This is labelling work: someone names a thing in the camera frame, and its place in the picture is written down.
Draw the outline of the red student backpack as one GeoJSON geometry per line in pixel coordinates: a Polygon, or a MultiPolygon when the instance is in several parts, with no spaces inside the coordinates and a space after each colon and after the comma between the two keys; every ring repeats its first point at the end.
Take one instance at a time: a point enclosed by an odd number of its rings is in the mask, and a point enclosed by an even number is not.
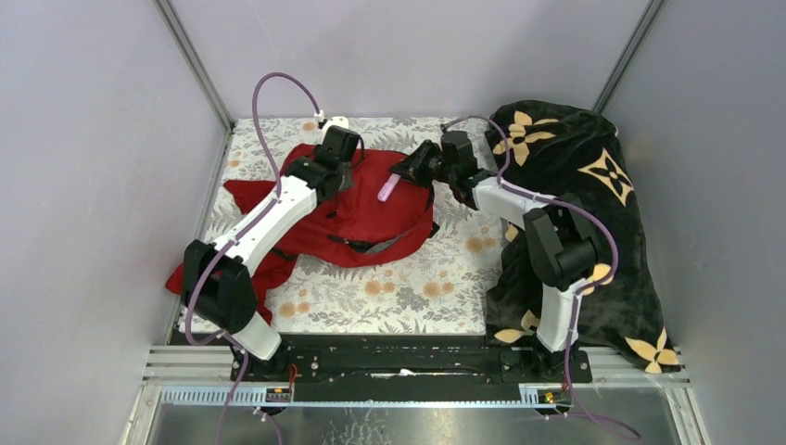
{"type": "Polygon", "coordinates": [[[387,200],[378,198],[388,169],[404,158],[399,151],[367,149],[352,169],[352,187],[300,220],[259,269],[292,269],[304,255],[342,268],[375,266],[419,250],[440,229],[434,190],[400,181],[387,200]]]}

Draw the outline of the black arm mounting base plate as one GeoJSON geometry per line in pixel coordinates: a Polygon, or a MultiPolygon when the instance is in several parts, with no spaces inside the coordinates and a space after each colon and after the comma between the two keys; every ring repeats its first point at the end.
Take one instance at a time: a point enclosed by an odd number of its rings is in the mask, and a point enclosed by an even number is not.
{"type": "Polygon", "coordinates": [[[296,402],[536,403],[524,390],[560,391],[564,369],[575,384],[593,376],[585,351],[568,361],[530,337],[504,346],[484,336],[285,334],[268,361],[242,364],[232,380],[281,382],[296,402]]]}

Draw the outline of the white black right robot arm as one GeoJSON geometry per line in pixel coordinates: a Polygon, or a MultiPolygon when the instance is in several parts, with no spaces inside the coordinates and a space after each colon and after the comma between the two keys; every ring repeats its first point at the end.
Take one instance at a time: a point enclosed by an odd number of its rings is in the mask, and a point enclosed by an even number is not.
{"type": "Polygon", "coordinates": [[[392,183],[447,184],[458,202],[523,229],[531,267],[542,284],[537,339],[544,349],[533,354],[531,367],[546,382],[563,375],[569,364],[564,351],[577,341],[582,293],[603,245],[614,242],[609,230],[571,194],[538,194],[479,167],[463,131],[446,131],[439,142],[424,141],[389,173],[392,183]]]}

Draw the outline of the pink marker pen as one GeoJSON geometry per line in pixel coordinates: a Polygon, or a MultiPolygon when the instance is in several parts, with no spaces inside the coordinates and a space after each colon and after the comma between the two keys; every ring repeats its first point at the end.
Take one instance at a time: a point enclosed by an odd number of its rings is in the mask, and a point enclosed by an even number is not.
{"type": "Polygon", "coordinates": [[[377,199],[380,202],[387,202],[389,197],[392,195],[393,191],[395,190],[398,182],[400,180],[400,176],[395,173],[391,173],[387,180],[384,182],[382,187],[380,188],[377,199]]]}

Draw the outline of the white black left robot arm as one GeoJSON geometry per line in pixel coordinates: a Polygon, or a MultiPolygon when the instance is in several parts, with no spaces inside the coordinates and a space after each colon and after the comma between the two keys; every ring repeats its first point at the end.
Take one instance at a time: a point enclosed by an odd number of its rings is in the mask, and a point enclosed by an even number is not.
{"type": "Polygon", "coordinates": [[[350,130],[345,117],[329,119],[322,134],[313,152],[292,160],[273,190],[239,223],[210,242],[192,241],[184,252],[180,297],[188,341],[194,341],[192,319],[198,315],[252,356],[252,369],[267,381],[285,374],[288,359],[279,350],[279,333],[258,312],[252,277],[296,223],[350,188],[353,158],[361,145],[361,136],[350,130]]]}

